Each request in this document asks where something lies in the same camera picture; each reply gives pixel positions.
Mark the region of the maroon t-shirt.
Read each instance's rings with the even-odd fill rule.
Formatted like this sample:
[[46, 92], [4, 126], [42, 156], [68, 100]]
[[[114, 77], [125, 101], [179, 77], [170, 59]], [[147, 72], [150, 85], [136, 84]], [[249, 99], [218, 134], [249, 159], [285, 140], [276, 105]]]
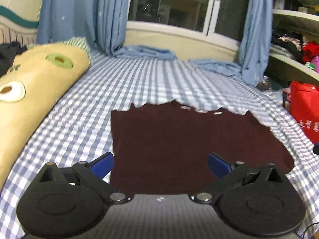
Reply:
[[208, 158], [274, 163], [289, 173], [294, 161], [285, 146], [250, 112], [200, 113], [177, 101], [112, 111], [115, 165], [110, 183], [126, 194], [196, 194], [216, 181]]

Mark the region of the clothes on shelf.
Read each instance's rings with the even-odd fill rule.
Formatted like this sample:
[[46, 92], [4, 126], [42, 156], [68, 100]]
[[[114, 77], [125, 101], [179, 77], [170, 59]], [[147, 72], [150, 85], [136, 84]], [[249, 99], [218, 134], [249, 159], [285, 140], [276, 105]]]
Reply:
[[318, 42], [309, 41], [301, 33], [275, 27], [272, 30], [270, 52], [293, 59], [318, 72]]

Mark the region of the dark navy clothes pile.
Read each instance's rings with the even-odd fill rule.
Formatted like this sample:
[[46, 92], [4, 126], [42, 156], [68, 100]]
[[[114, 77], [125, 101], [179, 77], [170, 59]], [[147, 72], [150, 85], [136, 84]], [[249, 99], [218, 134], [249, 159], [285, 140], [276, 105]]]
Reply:
[[16, 55], [21, 55], [27, 46], [20, 42], [3, 43], [0, 45], [0, 77], [5, 75], [15, 60]]

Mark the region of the blue checkered bed sheet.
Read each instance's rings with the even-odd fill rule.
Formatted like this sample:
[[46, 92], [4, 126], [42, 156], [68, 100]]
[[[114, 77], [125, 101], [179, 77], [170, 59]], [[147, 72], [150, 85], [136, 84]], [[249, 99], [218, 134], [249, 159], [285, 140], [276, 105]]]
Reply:
[[1, 238], [24, 235], [16, 205], [46, 162], [68, 167], [110, 152], [112, 110], [172, 100], [208, 111], [250, 111], [269, 126], [294, 159], [288, 179], [307, 211], [299, 234], [309, 238], [318, 232], [318, 156], [297, 122], [269, 94], [179, 59], [116, 59], [95, 51], [89, 70], [58, 101], [14, 163], [1, 192]]

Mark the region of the red fabric bag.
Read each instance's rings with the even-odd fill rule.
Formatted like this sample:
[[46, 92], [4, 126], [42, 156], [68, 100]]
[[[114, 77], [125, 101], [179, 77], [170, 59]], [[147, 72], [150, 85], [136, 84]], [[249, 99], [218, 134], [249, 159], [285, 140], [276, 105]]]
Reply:
[[290, 83], [290, 113], [312, 143], [318, 142], [318, 86], [293, 81]]

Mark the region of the blue right curtain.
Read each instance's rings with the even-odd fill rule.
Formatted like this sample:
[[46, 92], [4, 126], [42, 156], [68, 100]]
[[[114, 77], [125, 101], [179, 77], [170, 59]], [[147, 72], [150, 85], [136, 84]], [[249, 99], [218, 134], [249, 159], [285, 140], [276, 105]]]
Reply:
[[249, 0], [237, 63], [191, 59], [199, 69], [236, 78], [257, 86], [268, 66], [273, 23], [273, 0]]

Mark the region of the blue curtain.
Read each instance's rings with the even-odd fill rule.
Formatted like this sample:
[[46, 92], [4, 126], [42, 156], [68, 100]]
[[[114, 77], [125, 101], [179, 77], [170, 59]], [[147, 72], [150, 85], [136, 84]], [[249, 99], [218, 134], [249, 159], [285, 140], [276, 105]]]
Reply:
[[249, 0], [237, 63], [191, 59], [199, 69], [236, 78], [257, 86], [268, 66], [273, 23], [273, 0]]
[[43, 0], [36, 42], [55, 43], [84, 37], [107, 56], [172, 61], [167, 49], [125, 46], [129, 0]]

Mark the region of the yellow avocado print quilt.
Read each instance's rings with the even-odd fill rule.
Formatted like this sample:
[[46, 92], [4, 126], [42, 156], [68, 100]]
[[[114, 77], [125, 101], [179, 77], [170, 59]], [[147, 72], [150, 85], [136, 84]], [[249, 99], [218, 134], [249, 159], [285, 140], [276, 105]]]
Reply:
[[1, 185], [45, 116], [88, 70], [84, 37], [33, 44], [1, 77]]

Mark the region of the white framed window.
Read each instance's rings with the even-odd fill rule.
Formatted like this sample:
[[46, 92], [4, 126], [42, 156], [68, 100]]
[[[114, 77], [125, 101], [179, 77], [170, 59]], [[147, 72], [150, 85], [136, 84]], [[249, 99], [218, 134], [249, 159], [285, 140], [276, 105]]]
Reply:
[[249, 0], [130, 0], [128, 29], [188, 37], [238, 51]]

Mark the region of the blue left curtain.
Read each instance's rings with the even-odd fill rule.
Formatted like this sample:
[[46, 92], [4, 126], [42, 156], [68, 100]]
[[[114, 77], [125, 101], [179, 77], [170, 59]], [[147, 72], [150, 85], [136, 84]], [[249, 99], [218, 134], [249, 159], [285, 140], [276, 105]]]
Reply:
[[43, 0], [36, 42], [55, 43], [84, 37], [107, 56], [172, 61], [167, 49], [125, 46], [129, 0]]

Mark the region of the teal trimmed headboard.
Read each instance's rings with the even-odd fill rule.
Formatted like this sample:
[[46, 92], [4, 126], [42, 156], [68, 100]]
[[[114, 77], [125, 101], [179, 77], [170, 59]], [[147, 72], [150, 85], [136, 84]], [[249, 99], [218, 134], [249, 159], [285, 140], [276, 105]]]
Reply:
[[1, 6], [0, 39], [2, 43], [19, 42], [21, 46], [34, 44], [38, 32], [38, 21], [28, 21], [10, 9]]

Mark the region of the white wall shelf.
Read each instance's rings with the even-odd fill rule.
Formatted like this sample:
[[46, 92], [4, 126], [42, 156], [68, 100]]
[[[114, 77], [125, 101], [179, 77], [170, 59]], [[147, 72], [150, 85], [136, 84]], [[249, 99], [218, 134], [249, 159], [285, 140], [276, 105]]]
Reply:
[[318, 84], [318, 0], [274, 0], [265, 74], [283, 85]]

